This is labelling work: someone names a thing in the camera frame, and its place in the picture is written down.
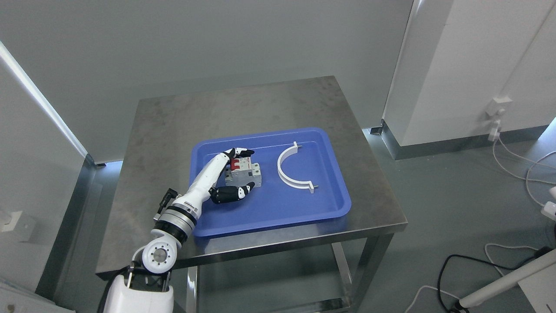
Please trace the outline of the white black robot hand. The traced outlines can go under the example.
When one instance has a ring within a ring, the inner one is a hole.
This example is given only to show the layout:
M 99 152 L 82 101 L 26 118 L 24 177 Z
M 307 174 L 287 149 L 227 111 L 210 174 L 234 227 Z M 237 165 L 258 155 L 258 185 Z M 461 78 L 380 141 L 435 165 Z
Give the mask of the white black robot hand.
M 244 186 L 217 186 L 225 168 L 232 159 L 247 158 L 254 154 L 253 150 L 247 148 L 231 148 L 215 155 L 197 174 L 187 192 L 172 202 L 172 206 L 178 206 L 185 210 L 188 208 L 200 213 L 202 205 L 207 200 L 216 204 L 237 202 L 244 199 L 255 187 L 254 182 Z

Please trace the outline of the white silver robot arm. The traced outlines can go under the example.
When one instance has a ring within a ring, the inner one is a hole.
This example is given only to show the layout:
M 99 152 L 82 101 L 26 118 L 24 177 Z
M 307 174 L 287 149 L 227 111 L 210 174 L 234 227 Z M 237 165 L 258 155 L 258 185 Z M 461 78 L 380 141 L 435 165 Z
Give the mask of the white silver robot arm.
M 183 195 L 169 189 L 154 216 L 153 240 L 140 247 L 129 265 L 113 275 L 97 307 L 99 313 L 171 313 L 169 284 L 177 254 L 202 214 L 209 190 L 191 187 Z

